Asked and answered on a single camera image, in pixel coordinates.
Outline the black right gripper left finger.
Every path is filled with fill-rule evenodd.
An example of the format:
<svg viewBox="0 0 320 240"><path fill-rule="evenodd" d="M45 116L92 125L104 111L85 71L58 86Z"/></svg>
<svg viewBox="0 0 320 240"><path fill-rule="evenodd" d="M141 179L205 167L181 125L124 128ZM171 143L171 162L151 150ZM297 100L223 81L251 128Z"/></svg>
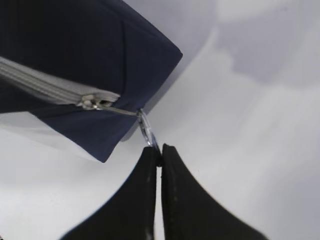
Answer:
<svg viewBox="0 0 320 240"><path fill-rule="evenodd" d="M129 177L95 213L67 232L64 240L152 240L158 152L145 147Z"/></svg>

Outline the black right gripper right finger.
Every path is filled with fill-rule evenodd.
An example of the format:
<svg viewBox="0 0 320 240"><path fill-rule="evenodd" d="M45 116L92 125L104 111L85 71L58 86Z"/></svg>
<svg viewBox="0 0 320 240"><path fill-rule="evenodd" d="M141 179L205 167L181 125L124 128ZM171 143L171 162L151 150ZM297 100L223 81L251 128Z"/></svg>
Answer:
<svg viewBox="0 0 320 240"><path fill-rule="evenodd" d="M266 239L212 198L167 144L162 147L161 202L167 240Z"/></svg>

